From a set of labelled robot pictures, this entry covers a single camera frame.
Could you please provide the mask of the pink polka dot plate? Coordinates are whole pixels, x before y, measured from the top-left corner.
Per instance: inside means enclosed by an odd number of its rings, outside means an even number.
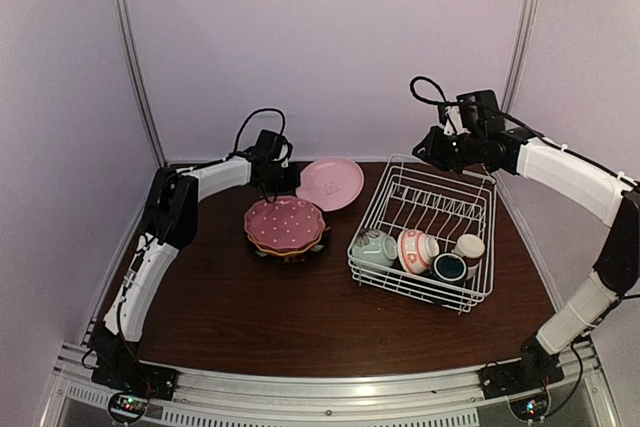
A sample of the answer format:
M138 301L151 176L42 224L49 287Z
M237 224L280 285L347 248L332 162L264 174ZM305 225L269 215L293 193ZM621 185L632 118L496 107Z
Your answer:
M319 208L294 196L257 201L244 214L245 233L273 248L302 247L325 227Z

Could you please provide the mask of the plain pink plate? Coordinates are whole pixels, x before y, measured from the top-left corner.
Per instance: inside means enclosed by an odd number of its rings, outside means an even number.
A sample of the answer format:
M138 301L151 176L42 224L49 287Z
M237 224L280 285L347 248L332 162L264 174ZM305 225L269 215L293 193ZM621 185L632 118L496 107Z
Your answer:
M324 212L337 211L357 199L364 181L364 172L355 161L326 157L302 169L296 195Z

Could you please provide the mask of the yellow polka dot plate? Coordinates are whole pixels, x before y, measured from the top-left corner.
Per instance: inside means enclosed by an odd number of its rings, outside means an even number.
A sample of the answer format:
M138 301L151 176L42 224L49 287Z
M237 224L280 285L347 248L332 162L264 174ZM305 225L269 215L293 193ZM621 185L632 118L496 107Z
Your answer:
M252 247L254 247L258 253L275 256L275 257L289 257L289 256L301 255L311 250L313 247L315 247L320 243L324 234L325 232L322 231L317 236L316 239L307 242L302 247L283 247L283 248L273 248L273 247L267 247L262 244L259 244L250 234L247 234L246 238L249 244Z

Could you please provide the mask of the black striped rim plate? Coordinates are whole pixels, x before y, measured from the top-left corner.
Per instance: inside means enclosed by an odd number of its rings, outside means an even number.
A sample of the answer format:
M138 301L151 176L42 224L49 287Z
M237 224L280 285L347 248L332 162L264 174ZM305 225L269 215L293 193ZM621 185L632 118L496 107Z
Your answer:
M318 237L314 242L311 242L304 249L297 251L278 252L268 250L257 244L248 234L245 235L245 244L249 251L258 259L275 264L295 264L321 257L329 250L328 246L331 241L331 235L332 226L328 225L324 228L320 237Z

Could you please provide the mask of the white red patterned bowl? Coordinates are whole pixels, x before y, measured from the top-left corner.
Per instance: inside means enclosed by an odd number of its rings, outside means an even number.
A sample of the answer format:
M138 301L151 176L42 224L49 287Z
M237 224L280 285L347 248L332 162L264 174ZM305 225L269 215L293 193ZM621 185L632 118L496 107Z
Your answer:
M420 230L402 231L397 239L397 256L404 271L426 274L431 270L434 259L440 254L437 239Z

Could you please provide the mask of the dark teal small cup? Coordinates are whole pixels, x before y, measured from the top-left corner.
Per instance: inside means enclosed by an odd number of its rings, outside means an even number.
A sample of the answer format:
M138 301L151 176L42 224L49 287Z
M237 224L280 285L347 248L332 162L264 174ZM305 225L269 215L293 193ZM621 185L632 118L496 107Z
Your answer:
M431 277L452 285L462 285L467 278L468 267L457 254L443 253L437 256L431 266Z

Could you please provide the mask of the pale green floral bowl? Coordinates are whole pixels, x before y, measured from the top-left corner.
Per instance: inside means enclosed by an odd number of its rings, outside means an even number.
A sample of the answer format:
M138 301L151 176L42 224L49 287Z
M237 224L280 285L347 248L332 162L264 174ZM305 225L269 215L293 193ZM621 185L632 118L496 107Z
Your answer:
M387 274L398 257L396 240L376 229L361 229L351 252L355 265L372 276Z

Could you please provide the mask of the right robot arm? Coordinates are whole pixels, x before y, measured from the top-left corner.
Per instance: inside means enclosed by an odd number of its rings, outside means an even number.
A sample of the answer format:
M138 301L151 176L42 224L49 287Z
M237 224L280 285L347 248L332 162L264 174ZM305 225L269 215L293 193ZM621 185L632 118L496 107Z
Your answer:
M639 281L639 184L623 173L561 145L502 111L491 90L429 99L411 96L438 111L438 123L413 149L415 157L446 172L480 165L544 186L589 213L608 230L590 273L523 346L513 366L519 387L535 387L551 371L550 358L595 328Z

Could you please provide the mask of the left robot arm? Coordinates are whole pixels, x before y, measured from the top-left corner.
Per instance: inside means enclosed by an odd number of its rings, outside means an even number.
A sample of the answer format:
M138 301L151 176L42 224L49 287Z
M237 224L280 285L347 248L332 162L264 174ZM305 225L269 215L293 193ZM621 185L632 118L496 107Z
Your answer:
M262 130L256 144L225 158L156 171L133 260L116 299L96 327L90 348L106 376L123 391L144 380L142 366L129 346L138 342L160 283L179 252L196 237L199 203L231 188L251 185L269 200L300 185L290 163L293 145L281 133Z

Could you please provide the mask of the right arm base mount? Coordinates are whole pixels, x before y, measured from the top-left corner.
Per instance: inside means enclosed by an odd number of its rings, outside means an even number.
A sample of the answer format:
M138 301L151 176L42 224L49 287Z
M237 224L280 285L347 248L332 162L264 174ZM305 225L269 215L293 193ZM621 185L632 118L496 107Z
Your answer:
M541 389L563 379L559 354L548 353L535 335L521 345L519 360L489 362L479 371L481 388L487 400Z

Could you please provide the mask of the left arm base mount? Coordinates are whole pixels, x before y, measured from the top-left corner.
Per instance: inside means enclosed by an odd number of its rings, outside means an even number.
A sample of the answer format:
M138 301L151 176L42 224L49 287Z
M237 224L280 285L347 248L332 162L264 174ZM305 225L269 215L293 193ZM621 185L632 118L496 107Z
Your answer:
M88 346L97 356L91 373L93 383L147 399L173 399L178 378L175 369L139 361L121 336L109 330L93 334Z

